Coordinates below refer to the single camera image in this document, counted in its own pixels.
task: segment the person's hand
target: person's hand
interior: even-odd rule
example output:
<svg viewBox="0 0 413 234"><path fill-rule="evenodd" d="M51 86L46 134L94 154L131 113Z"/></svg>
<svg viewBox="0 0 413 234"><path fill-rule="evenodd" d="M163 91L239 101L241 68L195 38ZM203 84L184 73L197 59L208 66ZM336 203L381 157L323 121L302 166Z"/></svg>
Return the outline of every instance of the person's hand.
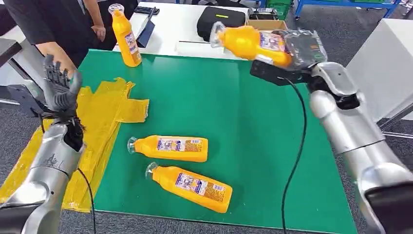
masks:
<svg viewBox="0 0 413 234"><path fill-rule="evenodd" d="M100 41L105 40L106 28L103 25L93 25L92 30L96 33L96 36Z"/></svg>

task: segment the yellow plastic bag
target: yellow plastic bag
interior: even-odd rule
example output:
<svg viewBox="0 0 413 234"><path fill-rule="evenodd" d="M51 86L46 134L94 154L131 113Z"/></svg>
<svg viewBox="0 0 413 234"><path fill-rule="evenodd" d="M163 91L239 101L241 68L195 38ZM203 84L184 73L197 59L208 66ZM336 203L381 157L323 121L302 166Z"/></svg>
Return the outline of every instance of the yellow plastic bag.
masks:
<svg viewBox="0 0 413 234"><path fill-rule="evenodd" d="M90 182L94 195L111 155L120 123L144 122L148 116L148 99L128 99L133 86L131 82L126 83L124 79L116 78L115 82L101 82L94 94L90 87L82 88L77 97L77 115L86 129L83 138L86 150L80 159L79 168ZM43 123L45 129L48 129L52 121L44 120ZM0 203L5 202L26 178L42 136L39 127L0 188ZM87 184L79 172L74 172L67 186L62 208L89 212L90 207Z"/></svg>

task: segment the green bin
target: green bin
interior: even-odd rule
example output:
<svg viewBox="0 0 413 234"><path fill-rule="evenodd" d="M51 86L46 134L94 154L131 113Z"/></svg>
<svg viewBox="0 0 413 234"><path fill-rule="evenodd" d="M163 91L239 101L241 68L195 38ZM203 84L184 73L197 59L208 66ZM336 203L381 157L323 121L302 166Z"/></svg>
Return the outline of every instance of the green bin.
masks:
<svg viewBox="0 0 413 234"><path fill-rule="evenodd" d="M288 10L290 9L290 4L270 3L267 4L267 7L276 9L278 19L285 20L285 18L287 17Z"/></svg>
<svg viewBox="0 0 413 234"><path fill-rule="evenodd" d="M270 4L291 4L292 0L267 0L267 7L269 7Z"/></svg>

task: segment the bottle label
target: bottle label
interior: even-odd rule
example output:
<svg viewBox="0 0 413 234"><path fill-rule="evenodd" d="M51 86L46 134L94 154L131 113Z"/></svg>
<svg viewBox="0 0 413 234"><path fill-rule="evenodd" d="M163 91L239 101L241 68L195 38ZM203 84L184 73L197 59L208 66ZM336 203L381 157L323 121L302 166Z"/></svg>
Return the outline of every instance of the bottle label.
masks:
<svg viewBox="0 0 413 234"><path fill-rule="evenodd" d="M280 35L260 32L260 47L272 51L285 51L285 44Z"/></svg>
<svg viewBox="0 0 413 234"><path fill-rule="evenodd" d="M175 186L219 202L224 201L225 187L179 173Z"/></svg>
<svg viewBox="0 0 413 234"><path fill-rule="evenodd" d="M131 54L134 54L138 51L138 44L136 44L135 36L133 33L129 33L125 36L126 44L129 47L129 51Z"/></svg>
<svg viewBox="0 0 413 234"><path fill-rule="evenodd" d="M159 138L158 150L200 152L202 150L202 140Z"/></svg>

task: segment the orange bottle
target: orange bottle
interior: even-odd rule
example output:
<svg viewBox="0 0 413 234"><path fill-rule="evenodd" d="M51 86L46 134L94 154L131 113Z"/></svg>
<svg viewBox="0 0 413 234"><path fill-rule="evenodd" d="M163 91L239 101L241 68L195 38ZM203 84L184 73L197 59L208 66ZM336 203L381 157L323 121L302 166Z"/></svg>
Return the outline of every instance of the orange bottle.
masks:
<svg viewBox="0 0 413 234"><path fill-rule="evenodd" d="M144 139L131 137L128 151L142 153L147 157L205 162L208 158L208 139L157 135Z"/></svg>
<svg viewBox="0 0 413 234"><path fill-rule="evenodd" d="M221 22L216 22L209 40L212 47L223 46L235 56L247 60L261 57L284 68L291 63L291 56L285 52L285 42L280 35L261 32L252 26L227 28Z"/></svg>
<svg viewBox="0 0 413 234"><path fill-rule="evenodd" d="M163 189L219 213L228 210L232 188L224 183L178 167L149 164L145 176Z"/></svg>
<svg viewBox="0 0 413 234"><path fill-rule="evenodd" d="M122 54L123 62L129 67L136 67L142 62L138 45L132 32L129 20L123 14L125 8L121 4L112 4L108 11L112 14L112 28Z"/></svg>

